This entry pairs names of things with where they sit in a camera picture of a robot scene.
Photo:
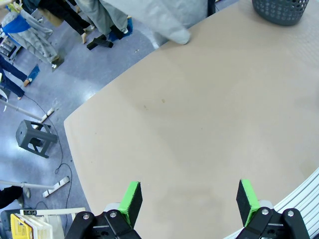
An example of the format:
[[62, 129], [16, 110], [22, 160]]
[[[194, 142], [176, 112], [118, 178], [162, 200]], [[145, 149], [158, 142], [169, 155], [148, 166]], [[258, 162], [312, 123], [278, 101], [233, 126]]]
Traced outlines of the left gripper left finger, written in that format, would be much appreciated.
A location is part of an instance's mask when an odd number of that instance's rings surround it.
[[143, 202], [141, 183], [132, 181], [120, 203], [109, 204], [94, 215], [77, 213], [66, 239], [139, 239], [134, 229]]

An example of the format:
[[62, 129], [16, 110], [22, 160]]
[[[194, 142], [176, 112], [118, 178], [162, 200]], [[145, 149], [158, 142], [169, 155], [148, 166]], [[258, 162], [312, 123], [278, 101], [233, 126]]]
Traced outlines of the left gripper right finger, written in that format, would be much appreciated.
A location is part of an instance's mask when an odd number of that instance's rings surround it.
[[239, 181], [236, 201], [243, 229], [238, 239], [308, 239], [299, 210], [288, 208], [281, 214], [261, 206], [249, 180]]

